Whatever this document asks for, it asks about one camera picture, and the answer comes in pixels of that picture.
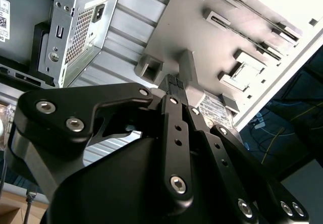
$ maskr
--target power supply unit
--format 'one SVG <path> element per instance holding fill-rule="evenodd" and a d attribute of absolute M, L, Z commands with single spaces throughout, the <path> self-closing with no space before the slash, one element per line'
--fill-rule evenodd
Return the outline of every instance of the power supply unit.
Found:
<path fill-rule="evenodd" d="M 116 3 L 0 0 L 1 79 L 67 87 L 100 53 Z"/>

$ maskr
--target sheet metal panel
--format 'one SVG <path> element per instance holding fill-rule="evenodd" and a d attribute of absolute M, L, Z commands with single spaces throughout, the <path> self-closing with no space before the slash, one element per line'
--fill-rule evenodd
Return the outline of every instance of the sheet metal panel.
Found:
<path fill-rule="evenodd" d="M 134 69 L 165 7 L 166 4 L 157 0 L 119 0 L 103 52 L 72 87 L 125 82 L 156 87 L 139 78 Z M 84 163 L 99 160 L 137 138 L 139 133 L 134 132 L 123 139 L 108 139 L 90 146 L 84 153 Z"/>

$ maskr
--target black metal bracket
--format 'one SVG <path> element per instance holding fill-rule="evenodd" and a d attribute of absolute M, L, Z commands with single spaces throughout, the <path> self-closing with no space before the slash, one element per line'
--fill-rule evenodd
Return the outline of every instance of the black metal bracket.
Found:
<path fill-rule="evenodd" d="M 51 201 L 49 223 L 308 223 L 228 129 L 210 132 L 182 98 L 136 83 L 25 93 L 9 165 L 32 173 Z M 82 166 L 86 146 L 134 130 L 141 139 Z"/>
<path fill-rule="evenodd" d="M 49 34 L 49 30 L 50 26 L 44 22 L 35 25 L 30 65 L 0 56 L 0 82 L 22 90 L 37 89 L 42 82 L 55 87 L 52 77 L 38 71 L 43 37 Z"/>

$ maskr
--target cable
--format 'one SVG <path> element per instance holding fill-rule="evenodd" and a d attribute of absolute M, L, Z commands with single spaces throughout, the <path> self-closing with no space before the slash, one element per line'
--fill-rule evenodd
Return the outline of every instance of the cable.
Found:
<path fill-rule="evenodd" d="M 24 224 L 28 224 L 28 217 L 29 217 L 31 204 L 32 204 L 32 201 L 28 201 L 27 209 L 26 209 L 26 213 L 25 213 L 25 218 L 24 218 Z"/>
<path fill-rule="evenodd" d="M 284 103 L 280 103 L 278 101 L 275 101 L 277 104 L 281 104 L 283 106 L 294 106 L 294 105 L 298 105 L 298 104 L 302 104 L 303 102 L 297 102 L 297 103 L 293 103 L 293 104 L 284 104 Z"/>
<path fill-rule="evenodd" d="M 27 188 L 27 192 L 26 192 L 27 209 L 26 209 L 26 214 L 25 214 L 25 218 L 24 218 L 24 224 L 28 223 L 28 217 L 29 217 L 29 212 L 31 209 L 31 204 L 34 202 L 36 195 L 37 195 L 37 186 L 33 183 L 30 183 Z"/>
<path fill-rule="evenodd" d="M 265 115 L 267 115 L 267 114 L 268 114 L 268 113 L 270 113 L 270 112 L 271 112 L 271 111 L 269 110 L 269 111 L 268 111 L 268 112 L 266 112 L 265 114 L 261 114 L 261 113 L 260 113 L 260 114 L 261 114 L 261 117 L 258 117 L 258 116 L 255 116 L 255 117 L 256 117 L 256 118 L 258 118 L 258 119 L 259 119 L 259 118 L 263 118 Z"/>
<path fill-rule="evenodd" d="M 4 168 L 2 169 L 2 176 L 1 176 L 1 184 L 0 184 L 0 199 L 1 199 L 1 195 L 2 195 L 2 191 L 4 189 L 4 185 L 5 185 L 5 179 L 6 179 L 6 174 L 7 174 L 7 163 L 4 160 Z"/>
<path fill-rule="evenodd" d="M 269 152 L 270 148 L 272 147 L 273 143 L 275 142 L 275 140 L 277 139 L 277 137 L 279 136 L 279 134 L 280 134 L 282 131 L 284 131 L 284 130 L 285 130 L 285 129 L 282 127 L 282 128 L 279 130 L 279 132 L 277 133 L 277 135 L 272 139 L 272 141 L 271 141 L 271 143 L 270 143 L 269 147 L 267 148 L 267 151 L 266 151 L 266 153 L 265 153 L 265 155 L 264 155 L 264 157 L 263 157 L 263 159 L 262 159 L 262 161 L 261 161 L 261 164 L 263 164 L 264 160 L 265 160 L 265 159 L 266 159 L 266 157 L 267 157 L 267 154 L 268 154 L 268 152 Z"/>
<path fill-rule="evenodd" d="M 321 126 L 321 127 L 315 127 L 315 128 L 312 128 L 311 130 L 318 130 L 318 129 L 321 129 L 321 128 L 323 128 L 323 126 Z"/>
<path fill-rule="evenodd" d="M 266 142 L 266 141 L 268 141 L 268 140 L 272 140 L 273 139 L 273 137 L 268 137 L 268 138 L 266 138 L 266 139 L 264 139 L 264 140 L 262 140 L 261 142 L 259 142 L 259 144 L 260 145 L 262 145 L 264 142 Z"/>
<path fill-rule="evenodd" d="M 321 106 L 319 106 L 319 105 L 316 105 L 316 104 L 314 104 L 314 103 L 311 103 L 311 102 L 309 102 L 309 101 L 303 101 L 304 102 L 304 104 L 309 104 L 309 105 L 313 105 L 313 106 L 315 106 L 315 107 L 317 107 L 318 109 L 323 109 L 323 107 L 321 107 Z"/>
<path fill-rule="evenodd" d="M 276 134 L 274 133 L 271 133 L 269 131 L 267 131 L 265 128 L 263 127 L 260 127 L 260 129 L 262 129 L 264 132 L 267 132 L 269 135 L 272 135 L 272 136 L 276 136 Z M 295 132 L 292 132 L 292 133 L 289 133 L 289 134 L 284 134 L 284 135 L 279 135 L 280 137 L 288 137 L 288 136 L 292 136 L 292 135 L 295 135 Z"/>
<path fill-rule="evenodd" d="M 295 120 L 296 118 L 299 118 L 300 116 L 302 116 L 302 115 L 304 115 L 304 114 L 306 114 L 306 113 L 310 112 L 311 110 L 313 110 L 313 109 L 314 109 L 314 108 L 316 108 L 317 106 L 320 106 L 321 104 L 323 104 L 323 102 L 321 102 L 320 104 L 317 104 L 316 106 L 313 106 L 313 107 L 311 107 L 310 109 L 308 109 L 308 110 L 304 111 L 303 113 L 301 113 L 301 114 L 299 114 L 299 115 L 295 116 L 295 117 L 294 117 L 294 118 L 292 118 L 290 121 L 293 121 L 293 120 Z"/>
<path fill-rule="evenodd" d="M 251 129 L 249 129 L 250 136 L 251 136 L 251 137 L 252 137 L 252 139 L 255 141 L 255 143 L 257 143 L 257 147 L 258 147 L 258 149 L 259 149 L 259 152 L 266 153 L 266 150 L 267 150 L 267 149 L 266 149 L 264 146 L 262 146 L 262 144 L 263 144 L 265 141 L 272 139 L 272 137 L 267 138 L 267 139 L 265 139 L 265 140 L 263 140 L 263 141 L 261 141 L 261 142 L 259 143 L 259 141 L 257 141 L 257 140 L 255 139 L 255 137 L 253 136 L 253 134 L 252 134 L 252 130 L 253 130 L 253 129 L 254 129 L 254 126 L 253 126 Z"/>

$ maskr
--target white label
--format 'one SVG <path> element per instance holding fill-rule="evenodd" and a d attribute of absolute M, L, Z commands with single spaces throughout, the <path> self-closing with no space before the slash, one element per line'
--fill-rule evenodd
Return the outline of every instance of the white label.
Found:
<path fill-rule="evenodd" d="M 221 124 L 226 128 L 232 129 L 227 110 L 221 101 L 206 95 L 199 106 L 202 115 L 211 120 L 214 125 Z"/>
<path fill-rule="evenodd" d="M 88 3 L 85 4 L 84 9 L 86 10 L 86 9 L 88 9 L 90 7 L 95 6 L 95 5 L 102 4 L 105 1 L 106 0 L 94 0 L 94 1 L 88 2 Z"/>
<path fill-rule="evenodd" d="M 0 41 L 10 39 L 10 3 L 0 0 Z"/>

